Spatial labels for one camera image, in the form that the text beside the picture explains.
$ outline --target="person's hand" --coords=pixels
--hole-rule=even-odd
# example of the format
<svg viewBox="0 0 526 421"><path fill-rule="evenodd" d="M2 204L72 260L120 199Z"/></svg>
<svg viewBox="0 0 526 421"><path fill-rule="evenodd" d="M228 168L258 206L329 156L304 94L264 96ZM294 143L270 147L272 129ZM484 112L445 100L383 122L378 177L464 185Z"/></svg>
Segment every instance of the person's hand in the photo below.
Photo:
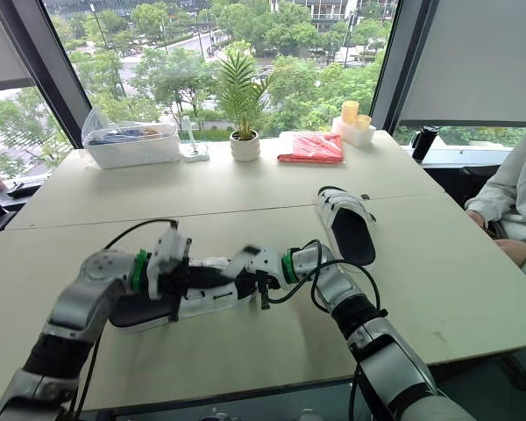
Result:
<svg viewBox="0 0 526 421"><path fill-rule="evenodd" d="M526 263L526 243L515 239L496 239L497 246L519 267Z"/></svg>
<svg viewBox="0 0 526 421"><path fill-rule="evenodd" d="M476 212L475 210L466 210L466 215L470 217L475 224L478 225L479 228L483 228L485 226L485 220L481 216L480 213Z"/></svg>

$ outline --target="black cable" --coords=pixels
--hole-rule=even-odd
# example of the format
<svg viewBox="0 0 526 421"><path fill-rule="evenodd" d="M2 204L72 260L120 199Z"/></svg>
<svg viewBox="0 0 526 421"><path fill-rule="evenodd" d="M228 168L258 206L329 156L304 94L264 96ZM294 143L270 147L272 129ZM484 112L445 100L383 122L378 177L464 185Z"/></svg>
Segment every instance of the black cable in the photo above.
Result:
<svg viewBox="0 0 526 421"><path fill-rule="evenodd" d="M359 378L360 365L354 369L352 377L351 395L349 396L349 421L354 420L354 400L357 396L357 379Z"/></svg>
<svg viewBox="0 0 526 421"><path fill-rule="evenodd" d="M74 412L74 409L76 407L76 401L78 400L78 388L76 387L76 390L74 391L74 395L72 396L72 399L70 400L70 407L68 408L67 415L69 417L72 416L72 413Z"/></svg>
<svg viewBox="0 0 526 421"><path fill-rule="evenodd" d="M324 313L329 313L325 307L323 307L316 299L316 288L317 288L317 279L319 278L320 268L322 266L322 243L318 239L313 239L313 243L316 243L317 246L317 265L318 268L316 275L314 276L314 281L312 282L312 289L309 292L309 297L312 299L312 303Z"/></svg>
<svg viewBox="0 0 526 421"><path fill-rule="evenodd" d="M96 365L97 359L97 350L99 349L99 342L102 340L102 334L100 333L97 338L96 344L94 345L94 351L91 354L91 361L89 362L88 374L86 375L86 382L84 383L84 389L82 389L82 396L80 396L80 402L78 403L78 409L74 415L74 421L80 419L80 414L82 413L82 408L84 407L84 401L86 400L86 395L88 394L89 384L91 382L91 375L94 372L94 366Z"/></svg>
<svg viewBox="0 0 526 421"><path fill-rule="evenodd" d="M319 261L321 261L321 245L322 243L319 242L319 240L317 239L312 239L311 241L309 241L308 243L306 243L306 245L304 247L302 247L302 250L304 248L306 248L307 246L309 246L310 244L313 244L313 243L318 243L319 244L319 249L318 249L318 253L320 253L320 258L319 258ZM288 292L288 294L286 294L285 296L282 296L281 298L268 298L267 301L271 304L280 304L280 303L284 303L285 301L287 301L288 299L290 299L296 292L298 292L298 290L304 285L304 283L309 279L308 276L304 276L302 278L301 281L299 281L294 288L292 288L290 290L290 292Z"/></svg>
<svg viewBox="0 0 526 421"><path fill-rule="evenodd" d="M337 264L353 266L354 268L360 270L363 274L365 274L366 278L368 278L368 281L370 282L374 290L374 299L376 301L376 309L378 311L381 311L380 292L378 291L378 285L376 285L376 281L374 280L374 278L372 278L372 275L370 275L370 273L366 269L364 269L362 266L358 265L357 263L354 263L350 260L345 260L345 259L336 259L336 260L326 261L325 263L321 264L321 268L327 268L328 266L337 265ZM306 276L304 276L304 278L307 276L312 276L315 272L316 272L316 268L312 269L311 272L309 272Z"/></svg>
<svg viewBox="0 0 526 421"><path fill-rule="evenodd" d="M132 231L136 230L137 228L139 228L142 225L153 224L154 222L169 222L170 224L177 225L177 221L175 219L168 219L168 218L148 219L147 221L143 221L143 222L141 222L139 224L133 225L131 228L121 232L114 239L112 239L107 244L107 246L105 246L103 248L103 250L107 250L107 249L111 248L115 243L117 243L121 238L123 238L129 232L132 232Z"/></svg>
<svg viewBox="0 0 526 421"><path fill-rule="evenodd" d="M153 224L155 222L169 222L172 225L177 225L177 221L174 219L168 219L168 218L157 218L157 219L148 219L147 221L143 221L139 224L133 225L132 227L124 230L120 234L118 234L114 239L112 239L107 246L103 248L103 250L110 249L113 245L115 245L121 238L123 238L125 235L127 235L129 232L132 232L143 225ZM82 390L82 395L80 396L80 402L78 403L78 409L76 410L76 413L74 414L74 420L78 421L78 418L80 417L80 414L82 413L82 408L84 406L84 402L86 400L86 395L88 394L89 384L91 382L91 375L94 372L94 366L96 365L96 359L97 359L97 351L99 350L99 342L101 341L102 335L99 335L99 338L97 338L96 343L94 344L94 351L91 355L91 361L89 362L89 370L88 374L86 375L86 382L84 383L84 389ZM68 410L68 413L71 414L74 411L74 407L76 404L76 398L77 398L77 392L75 397L73 397L72 402L70 403L70 408Z"/></svg>
<svg viewBox="0 0 526 421"><path fill-rule="evenodd" d="M354 268L357 268L358 270L360 270L363 274L365 274L366 278L368 278L368 281L370 282L370 284L372 285L372 288L374 290L374 298L375 298L375 301L376 301L376 309L378 311L381 311L381 307L380 307L380 292L378 291L378 286L376 285L376 281L374 280L374 278L372 278L372 275L370 275L370 273L364 269L362 266L350 261L350 260L345 260L345 259L338 259L338 260L330 260L330 261L326 261L325 263L322 263L321 265L319 265L318 267L316 268L313 268L310 272L308 272L301 280L300 282L298 282L298 284L288 293L286 294L285 296L282 296L281 298L276 298L276 299L273 299L273 298L269 298L268 299L268 302L269 303L273 303L273 304L279 304L279 303L284 303L285 301L287 301L289 298L291 298L297 291L298 289L300 289L302 287L302 285L313 275L315 274L318 270L321 270L323 268L327 268L328 266L331 266L331 265L337 265L337 264L342 264L342 265L350 265L350 266L353 266Z"/></svg>

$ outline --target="yellow cup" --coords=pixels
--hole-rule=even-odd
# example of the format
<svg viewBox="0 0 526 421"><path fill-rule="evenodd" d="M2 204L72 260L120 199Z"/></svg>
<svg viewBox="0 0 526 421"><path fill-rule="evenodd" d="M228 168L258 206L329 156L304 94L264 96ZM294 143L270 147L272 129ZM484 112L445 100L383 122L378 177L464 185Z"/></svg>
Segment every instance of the yellow cup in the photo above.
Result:
<svg viewBox="0 0 526 421"><path fill-rule="evenodd" d="M368 130L372 118L364 114L359 114L354 120L354 126L360 130Z"/></svg>
<svg viewBox="0 0 526 421"><path fill-rule="evenodd" d="M346 125L354 125L354 122L359 114L360 104L356 101L344 101L341 109L341 120Z"/></svg>

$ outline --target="palm plant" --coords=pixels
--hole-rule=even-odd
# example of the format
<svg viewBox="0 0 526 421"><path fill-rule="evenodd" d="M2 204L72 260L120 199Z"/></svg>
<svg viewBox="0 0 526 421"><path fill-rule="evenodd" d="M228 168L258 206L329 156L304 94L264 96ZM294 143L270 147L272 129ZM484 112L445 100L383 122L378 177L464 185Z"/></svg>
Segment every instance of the palm plant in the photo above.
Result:
<svg viewBox="0 0 526 421"><path fill-rule="evenodd" d="M219 64L219 104L236 125L238 140L250 140L254 137L252 125L267 106L263 94L271 78L261 83L254 82L256 70L253 58L239 51L235 56L227 53L227 59L220 60Z"/></svg>

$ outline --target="white sweater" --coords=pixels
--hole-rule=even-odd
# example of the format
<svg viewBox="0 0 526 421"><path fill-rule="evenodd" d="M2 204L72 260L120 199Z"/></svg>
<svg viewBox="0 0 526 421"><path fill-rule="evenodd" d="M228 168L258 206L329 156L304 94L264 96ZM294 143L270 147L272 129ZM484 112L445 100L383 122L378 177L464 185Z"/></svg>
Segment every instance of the white sweater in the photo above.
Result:
<svg viewBox="0 0 526 421"><path fill-rule="evenodd" d="M510 239L526 242L526 136L466 209L478 212L485 223L499 221ZM526 274L526 263L522 271Z"/></svg>

